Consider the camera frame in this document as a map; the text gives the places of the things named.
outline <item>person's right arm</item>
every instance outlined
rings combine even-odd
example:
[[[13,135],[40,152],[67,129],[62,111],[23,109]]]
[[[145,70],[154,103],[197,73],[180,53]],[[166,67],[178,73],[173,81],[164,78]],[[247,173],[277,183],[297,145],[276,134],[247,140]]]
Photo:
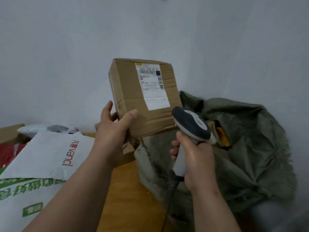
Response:
[[[177,140],[172,142],[173,160],[177,158],[180,144],[186,152],[184,181],[193,198],[195,231],[241,232],[219,191],[212,146],[208,143],[195,146],[188,136],[177,132]]]

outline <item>red plastic bag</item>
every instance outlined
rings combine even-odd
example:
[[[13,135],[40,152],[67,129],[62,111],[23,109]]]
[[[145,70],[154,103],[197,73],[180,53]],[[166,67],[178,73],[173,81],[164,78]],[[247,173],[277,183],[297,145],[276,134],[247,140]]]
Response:
[[[0,168],[8,166],[26,144],[0,144]]]

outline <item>brown wooden surface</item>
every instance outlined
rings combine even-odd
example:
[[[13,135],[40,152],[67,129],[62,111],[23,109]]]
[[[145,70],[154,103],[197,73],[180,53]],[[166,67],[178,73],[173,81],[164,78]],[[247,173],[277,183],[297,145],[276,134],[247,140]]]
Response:
[[[139,181],[136,161],[115,168],[97,232],[161,231],[165,210]],[[175,232],[167,221],[165,232]]]

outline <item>barcode scanner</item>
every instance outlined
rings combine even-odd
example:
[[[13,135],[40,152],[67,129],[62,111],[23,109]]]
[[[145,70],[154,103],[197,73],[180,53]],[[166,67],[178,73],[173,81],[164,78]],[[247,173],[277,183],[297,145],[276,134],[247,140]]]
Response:
[[[205,123],[203,118],[195,112],[177,106],[172,110],[172,116],[174,117],[176,125],[182,132],[189,136],[195,145],[210,139],[211,130],[209,126]],[[182,145],[180,145],[171,175],[174,175],[179,181],[183,181],[185,173],[185,152]]]

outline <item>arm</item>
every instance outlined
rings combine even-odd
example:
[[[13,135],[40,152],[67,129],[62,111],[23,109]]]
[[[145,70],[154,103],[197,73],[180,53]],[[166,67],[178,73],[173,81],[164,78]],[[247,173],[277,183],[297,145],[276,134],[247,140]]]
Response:
[[[117,115],[111,115],[111,109],[110,101],[87,159],[23,232],[96,231],[113,167],[122,157],[126,131],[137,116],[133,110],[114,123]]]
[[[177,158],[180,144],[186,152],[184,182],[193,198],[195,230],[240,232],[216,181],[212,146],[208,143],[195,146],[188,136],[177,132],[177,140],[172,142],[175,147],[171,150],[173,160]]]

